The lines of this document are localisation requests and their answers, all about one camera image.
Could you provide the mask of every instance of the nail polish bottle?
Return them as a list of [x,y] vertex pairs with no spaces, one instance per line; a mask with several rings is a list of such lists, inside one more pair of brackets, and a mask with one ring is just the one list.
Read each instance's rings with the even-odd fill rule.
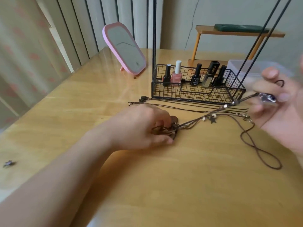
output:
[[162,78],[162,84],[164,87],[169,86],[170,84],[170,80],[171,80],[171,75],[170,75],[170,68],[171,68],[171,64],[167,64],[166,68],[165,68],[165,76],[163,76]]
[[220,66],[220,63],[217,61],[210,62],[210,65],[207,69],[207,73],[202,81],[202,87],[204,87],[204,88],[210,87],[210,83],[211,83],[212,79],[214,78],[214,75],[216,74],[219,66]]
[[180,72],[181,69],[181,61],[176,62],[176,68],[175,72],[172,73],[172,83],[181,83],[182,80],[182,72]]
[[227,66],[226,65],[222,65],[219,71],[219,74],[217,77],[214,78],[214,82],[212,83],[212,87],[215,86],[221,86],[223,81],[224,81],[224,74],[225,74],[225,70],[226,70]]
[[201,67],[202,67],[202,64],[197,64],[195,74],[192,75],[192,77],[191,77],[191,81],[190,81],[191,86],[196,86],[199,84],[199,81],[201,79],[201,76],[200,76]]

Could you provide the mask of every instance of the pink mirror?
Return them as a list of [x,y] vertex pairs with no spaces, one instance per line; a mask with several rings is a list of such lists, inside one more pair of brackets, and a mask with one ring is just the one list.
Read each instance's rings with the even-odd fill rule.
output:
[[121,70],[138,75],[146,67],[146,59],[129,30],[120,22],[104,26],[103,37],[120,64]]

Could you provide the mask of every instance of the wire mesh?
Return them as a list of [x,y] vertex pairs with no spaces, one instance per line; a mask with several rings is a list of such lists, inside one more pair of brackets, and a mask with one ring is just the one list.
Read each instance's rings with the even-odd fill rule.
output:
[[[224,73],[224,81],[221,86],[204,88],[201,83],[206,75],[207,68],[201,68],[200,82],[191,86],[191,77],[196,68],[181,67],[181,83],[170,83],[163,86],[162,78],[165,76],[164,64],[157,64],[152,79],[151,96],[156,99],[174,99],[188,102],[225,104],[240,99],[245,92],[245,87],[240,83],[236,75],[230,69]],[[175,65],[171,66],[171,72],[175,71]]]

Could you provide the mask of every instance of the curtain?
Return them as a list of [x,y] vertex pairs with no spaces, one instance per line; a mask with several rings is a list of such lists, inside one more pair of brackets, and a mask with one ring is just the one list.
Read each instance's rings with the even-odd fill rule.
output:
[[36,0],[0,0],[0,132],[69,75]]

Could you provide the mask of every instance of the person's left hand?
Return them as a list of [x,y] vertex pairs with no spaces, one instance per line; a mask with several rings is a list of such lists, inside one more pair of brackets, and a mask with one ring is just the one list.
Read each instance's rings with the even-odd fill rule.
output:
[[110,145],[113,151],[146,149],[161,144],[172,144],[167,135],[151,134],[152,128],[171,126],[169,113],[149,104],[132,105],[86,135],[95,145]]

